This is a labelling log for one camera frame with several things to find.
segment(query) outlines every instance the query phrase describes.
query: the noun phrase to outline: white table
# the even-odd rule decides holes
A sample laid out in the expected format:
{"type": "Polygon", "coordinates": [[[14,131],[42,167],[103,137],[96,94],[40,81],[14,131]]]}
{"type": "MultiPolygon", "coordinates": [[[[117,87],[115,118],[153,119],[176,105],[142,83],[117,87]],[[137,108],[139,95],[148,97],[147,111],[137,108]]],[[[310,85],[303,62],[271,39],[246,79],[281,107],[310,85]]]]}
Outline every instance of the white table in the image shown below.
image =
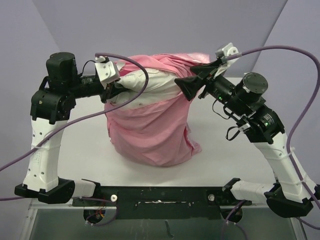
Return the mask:
{"type": "MultiPolygon", "coordinates": [[[[229,80],[237,84],[240,78],[229,80]]],[[[105,186],[223,186],[232,178],[273,183],[270,166],[244,134],[233,141],[226,140],[227,129],[235,122],[215,114],[213,101],[207,96],[191,104],[188,123],[202,152],[183,164],[154,167],[125,159],[110,143],[107,119],[101,115],[65,129],[58,175],[71,180],[89,179],[105,186]]],[[[221,112],[221,104],[215,107],[221,112]]],[[[79,99],[71,120],[103,108],[99,97],[79,99]]]]}

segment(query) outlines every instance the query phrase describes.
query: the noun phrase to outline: wall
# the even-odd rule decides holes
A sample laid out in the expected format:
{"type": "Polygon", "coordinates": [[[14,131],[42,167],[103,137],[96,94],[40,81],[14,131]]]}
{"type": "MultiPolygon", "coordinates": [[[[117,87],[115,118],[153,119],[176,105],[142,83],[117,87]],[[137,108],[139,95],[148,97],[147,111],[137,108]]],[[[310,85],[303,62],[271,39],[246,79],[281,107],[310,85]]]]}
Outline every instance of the wall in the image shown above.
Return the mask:
{"type": "MultiPolygon", "coordinates": [[[[59,48],[74,53],[80,66],[95,52],[214,57],[231,41],[244,50],[263,46],[286,1],[33,0],[59,48]]],[[[257,57],[235,63],[228,76],[250,71],[257,57]]]]}
{"type": "MultiPolygon", "coordinates": [[[[305,49],[320,58],[319,9],[318,0],[289,0],[265,45],[291,45],[305,49]]],[[[267,78],[267,104],[279,113],[286,131],[289,132],[314,90],[317,76],[314,63],[299,53],[268,50],[261,53],[253,70],[267,78]]],[[[297,157],[317,184],[320,184],[319,109],[318,96],[292,139],[297,157]]],[[[316,208],[305,220],[318,226],[320,214],[316,208]]],[[[307,226],[305,230],[308,239],[319,239],[318,231],[307,226]]]]}
{"type": "MultiPolygon", "coordinates": [[[[31,96],[46,74],[46,60],[59,51],[34,4],[5,0],[0,7],[0,165],[31,147],[31,96]]],[[[13,197],[28,160],[0,173],[0,198],[13,197]]],[[[0,239],[17,240],[30,200],[0,202],[0,239]]]]}

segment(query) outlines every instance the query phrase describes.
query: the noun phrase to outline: pink towel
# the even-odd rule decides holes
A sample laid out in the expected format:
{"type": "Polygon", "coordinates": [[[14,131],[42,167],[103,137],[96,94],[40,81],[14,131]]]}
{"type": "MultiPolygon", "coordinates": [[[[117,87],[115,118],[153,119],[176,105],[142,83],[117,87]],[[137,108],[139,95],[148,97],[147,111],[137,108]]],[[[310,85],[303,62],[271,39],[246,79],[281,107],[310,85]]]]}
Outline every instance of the pink towel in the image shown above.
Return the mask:
{"type": "MultiPolygon", "coordinates": [[[[202,53],[136,55],[130,57],[145,68],[190,77],[189,68],[209,63],[209,56],[202,53]]],[[[126,62],[120,74],[124,76],[138,70],[126,62]]],[[[126,110],[106,113],[108,134],[116,151],[129,160],[154,165],[181,164],[201,151],[198,143],[188,135],[187,118],[191,102],[180,92],[176,97],[126,110]]]]}

